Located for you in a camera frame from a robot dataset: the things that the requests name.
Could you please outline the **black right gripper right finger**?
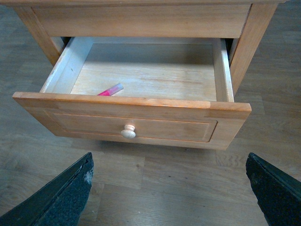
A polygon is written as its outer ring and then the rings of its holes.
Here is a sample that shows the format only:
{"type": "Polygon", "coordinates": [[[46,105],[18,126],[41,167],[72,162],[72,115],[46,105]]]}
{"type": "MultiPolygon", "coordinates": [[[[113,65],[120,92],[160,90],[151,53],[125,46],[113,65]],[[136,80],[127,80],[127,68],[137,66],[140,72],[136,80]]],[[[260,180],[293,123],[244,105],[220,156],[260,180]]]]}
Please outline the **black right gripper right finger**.
{"type": "Polygon", "coordinates": [[[301,224],[301,183],[254,153],[246,174],[269,226],[301,224]]]}

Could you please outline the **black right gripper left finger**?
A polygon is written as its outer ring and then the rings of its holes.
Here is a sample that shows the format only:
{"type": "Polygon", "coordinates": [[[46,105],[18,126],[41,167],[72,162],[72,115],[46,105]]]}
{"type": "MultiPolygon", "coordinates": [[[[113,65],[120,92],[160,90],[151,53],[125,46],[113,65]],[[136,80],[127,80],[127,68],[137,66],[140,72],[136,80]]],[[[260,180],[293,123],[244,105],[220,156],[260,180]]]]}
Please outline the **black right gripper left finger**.
{"type": "Polygon", "coordinates": [[[27,200],[0,217],[2,226],[76,226],[92,187],[88,152],[27,200]]]}

